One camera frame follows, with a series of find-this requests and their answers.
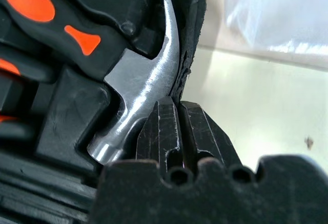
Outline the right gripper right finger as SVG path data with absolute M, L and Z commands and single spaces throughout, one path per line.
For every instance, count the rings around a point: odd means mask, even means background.
M 184 165 L 197 169 L 206 157 L 217 159 L 224 167 L 239 164 L 239 157 L 228 135 L 197 103 L 180 102 L 180 128 Z

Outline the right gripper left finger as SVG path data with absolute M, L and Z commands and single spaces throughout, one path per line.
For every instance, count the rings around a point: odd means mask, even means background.
M 183 165 L 178 111 L 171 97 L 156 101 L 138 136 L 135 158 L 154 160 L 161 171 Z

